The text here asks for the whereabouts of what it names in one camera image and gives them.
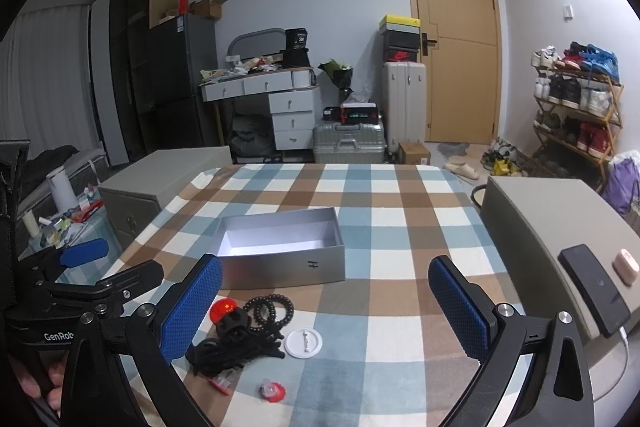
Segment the person's left hand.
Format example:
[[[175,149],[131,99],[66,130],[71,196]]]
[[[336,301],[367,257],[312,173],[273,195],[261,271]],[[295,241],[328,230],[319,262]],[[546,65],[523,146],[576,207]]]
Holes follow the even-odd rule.
[[[63,383],[67,352],[26,351],[11,355],[12,371],[29,399],[46,403],[47,408],[61,416]]]

